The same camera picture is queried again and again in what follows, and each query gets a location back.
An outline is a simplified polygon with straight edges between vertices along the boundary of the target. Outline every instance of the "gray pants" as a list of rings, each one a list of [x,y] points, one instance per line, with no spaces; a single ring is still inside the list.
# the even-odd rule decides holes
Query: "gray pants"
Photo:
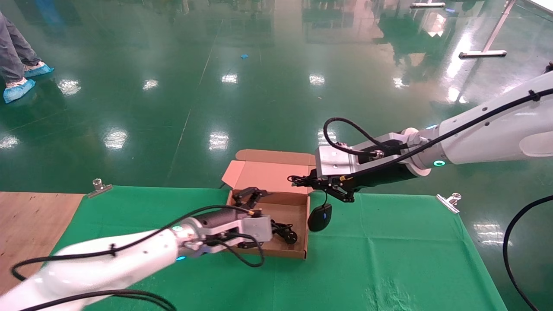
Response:
[[[16,82],[25,76],[24,66],[36,66],[36,55],[17,27],[0,12],[0,73],[6,82]]]

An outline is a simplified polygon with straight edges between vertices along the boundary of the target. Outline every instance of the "green epoxy floor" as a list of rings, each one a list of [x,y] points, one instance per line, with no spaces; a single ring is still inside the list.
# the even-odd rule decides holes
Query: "green epoxy floor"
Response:
[[[553,60],[553,19],[534,9],[513,8],[493,46],[507,57],[460,60],[484,44],[504,1],[446,1],[454,12],[411,2],[4,0],[0,10],[56,70],[0,105],[0,190],[86,193],[98,177],[216,188],[240,149],[312,153],[333,116],[374,135],[424,128]],[[332,131],[361,141],[348,127]],[[506,305],[526,310],[503,267],[502,232],[551,194],[552,169],[549,159],[446,166],[369,191],[461,193]],[[542,309],[553,304],[552,217],[539,207],[512,236],[514,273]]]

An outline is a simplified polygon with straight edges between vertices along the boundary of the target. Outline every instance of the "cable tie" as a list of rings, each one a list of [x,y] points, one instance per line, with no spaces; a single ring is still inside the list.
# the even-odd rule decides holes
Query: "cable tie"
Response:
[[[534,92],[533,90],[528,91],[528,93],[530,94],[530,98],[533,101],[540,101],[541,96],[539,94],[536,94],[536,92]]]
[[[117,251],[115,250],[115,243],[111,243],[109,246],[109,250],[111,251],[110,255],[115,257],[117,256]]]

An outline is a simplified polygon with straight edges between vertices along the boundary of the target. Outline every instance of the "metal pole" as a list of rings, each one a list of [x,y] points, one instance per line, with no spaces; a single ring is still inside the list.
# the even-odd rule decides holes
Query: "metal pole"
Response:
[[[489,50],[489,48],[492,46],[493,40],[495,40],[495,38],[497,37],[497,34],[501,30],[503,23],[507,19],[507,16],[509,15],[509,12],[515,5],[516,1],[517,0],[509,0],[507,2],[507,5],[505,6],[505,10],[503,10],[503,13],[501,14],[501,18],[497,21],[495,28],[493,29],[492,33],[489,35],[488,41],[486,42],[484,49],[482,49],[482,53],[486,53]]]

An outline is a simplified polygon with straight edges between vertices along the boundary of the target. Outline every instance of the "metal stand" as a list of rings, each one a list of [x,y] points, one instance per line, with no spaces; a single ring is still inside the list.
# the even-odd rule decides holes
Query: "metal stand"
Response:
[[[94,185],[95,190],[86,195],[86,196],[88,196],[89,199],[94,198],[98,194],[102,194],[106,191],[109,191],[109,190],[113,189],[112,185],[104,185],[102,183],[102,179],[100,179],[100,178],[96,178],[95,180],[93,180],[92,184]]]
[[[432,0],[428,0],[428,2],[424,3],[412,3],[411,9],[431,9],[431,8],[445,8],[446,3],[445,2],[432,2]]]
[[[492,46],[493,40],[495,40],[495,38],[497,37],[497,34],[501,30],[503,23],[507,19],[507,16],[509,15],[509,12],[515,5],[516,1],[517,0],[509,0],[507,5],[505,6],[505,10],[503,10],[503,13],[501,14],[499,21],[497,21],[495,28],[493,28],[492,33],[489,35],[488,41],[486,41],[486,44],[484,45],[484,48],[482,49],[482,51],[461,52],[459,54],[460,59],[478,58],[478,57],[504,57],[505,55],[507,55],[507,51],[505,50],[490,51],[489,48]]]

